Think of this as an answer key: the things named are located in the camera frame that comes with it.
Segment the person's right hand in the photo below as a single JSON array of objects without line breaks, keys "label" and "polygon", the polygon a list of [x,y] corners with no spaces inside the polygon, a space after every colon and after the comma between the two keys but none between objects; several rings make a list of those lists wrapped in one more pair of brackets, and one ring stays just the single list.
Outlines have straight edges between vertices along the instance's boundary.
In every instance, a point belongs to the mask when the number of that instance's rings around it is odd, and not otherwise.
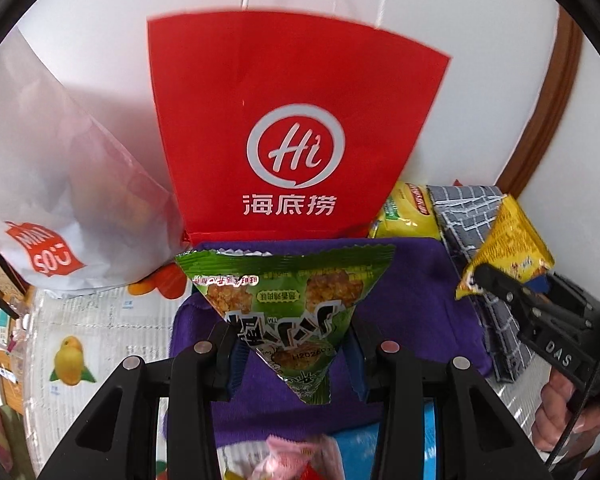
[{"label": "person's right hand", "polygon": [[[541,390],[541,404],[535,412],[531,428],[532,442],[541,452],[550,452],[558,443],[571,419],[567,403],[574,393],[574,385],[554,368]],[[588,452],[600,434],[600,406],[586,408],[574,424],[567,445],[568,456]]]}]

